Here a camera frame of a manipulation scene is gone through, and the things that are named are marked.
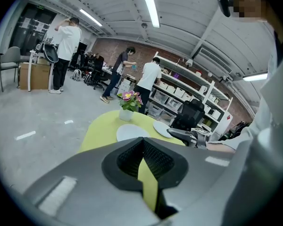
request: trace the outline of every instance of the white kettle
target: white kettle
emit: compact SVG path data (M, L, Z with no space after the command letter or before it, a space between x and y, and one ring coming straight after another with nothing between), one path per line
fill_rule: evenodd
M206 91L208 90L208 88L206 86L201 86L200 90L199 90L199 93L203 94L205 93Z

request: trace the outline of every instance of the vase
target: vase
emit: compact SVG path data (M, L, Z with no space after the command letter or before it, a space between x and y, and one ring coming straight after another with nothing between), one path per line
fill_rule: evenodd
M133 111L123 110L122 107L119 110L118 117L123 121L130 121L133 116Z

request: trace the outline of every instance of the white plate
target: white plate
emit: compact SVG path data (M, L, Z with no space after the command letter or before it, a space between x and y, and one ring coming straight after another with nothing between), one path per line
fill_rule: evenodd
M159 133L161 134L162 136L164 137L167 137L167 138L172 138L173 136L171 136L168 132L167 132L167 129L169 129L170 127L167 126L165 123L162 123L160 121L154 121L153 122L153 127L154 129Z
M117 141L124 141L137 137L150 137L150 135L143 128L133 124L125 124L117 129Z

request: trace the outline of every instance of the ceiling light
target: ceiling light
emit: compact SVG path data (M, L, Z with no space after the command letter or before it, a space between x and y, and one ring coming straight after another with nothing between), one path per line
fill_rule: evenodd
M92 17L89 13L85 12L83 9L80 10L81 13L83 13L84 15L86 15L87 17L89 17L93 22L95 22L98 26L102 27L102 25L95 20L94 17Z
M145 0L145 1L146 1L146 4L147 4L149 13L150 13L150 17L151 17L151 21L152 21L153 27L159 28L160 24L159 24L157 10L156 10L156 6L155 6L154 0Z
M267 72L248 75L248 76L243 77L243 80L246 81L246 82L260 81L260 80L266 80L266 79L267 79Z

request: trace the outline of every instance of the gray chair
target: gray chair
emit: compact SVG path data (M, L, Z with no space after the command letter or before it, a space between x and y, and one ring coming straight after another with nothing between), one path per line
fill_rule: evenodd
M18 69L18 83L19 83L19 61L20 61L20 48L10 47L4 55L0 55L0 81L2 92L2 77L1 71L15 69L14 82L16 81L16 70Z

